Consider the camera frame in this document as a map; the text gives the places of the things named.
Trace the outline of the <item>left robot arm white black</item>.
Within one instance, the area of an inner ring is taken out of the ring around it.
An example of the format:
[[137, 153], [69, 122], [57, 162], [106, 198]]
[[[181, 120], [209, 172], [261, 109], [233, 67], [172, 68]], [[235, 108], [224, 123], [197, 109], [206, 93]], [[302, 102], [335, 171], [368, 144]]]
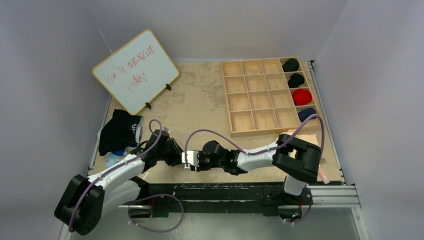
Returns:
[[156, 129], [142, 142], [141, 156], [128, 154], [123, 160], [97, 174], [74, 176], [67, 185], [54, 216], [71, 232], [81, 236], [90, 233], [101, 218], [118, 206], [129, 202], [146, 203], [150, 185], [139, 177], [158, 161], [169, 166], [181, 164], [182, 148], [166, 131]]

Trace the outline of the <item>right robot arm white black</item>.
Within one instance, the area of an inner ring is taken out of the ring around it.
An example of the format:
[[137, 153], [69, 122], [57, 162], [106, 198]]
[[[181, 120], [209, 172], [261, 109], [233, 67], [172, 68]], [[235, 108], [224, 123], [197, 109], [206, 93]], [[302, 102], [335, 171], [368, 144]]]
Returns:
[[322, 148], [306, 140], [281, 133], [277, 140], [254, 149], [222, 147], [216, 140], [207, 142], [200, 151], [189, 151], [191, 171], [221, 168], [238, 176], [250, 171], [276, 167], [286, 173], [280, 196], [288, 204], [294, 203], [307, 184], [318, 180]]

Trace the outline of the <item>white whiteboard yellow frame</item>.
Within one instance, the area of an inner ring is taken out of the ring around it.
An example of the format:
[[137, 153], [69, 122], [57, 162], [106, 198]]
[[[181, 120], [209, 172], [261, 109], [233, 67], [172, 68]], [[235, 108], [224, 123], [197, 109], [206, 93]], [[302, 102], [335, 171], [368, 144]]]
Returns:
[[129, 114], [136, 115], [180, 73], [146, 29], [96, 65], [92, 74]]

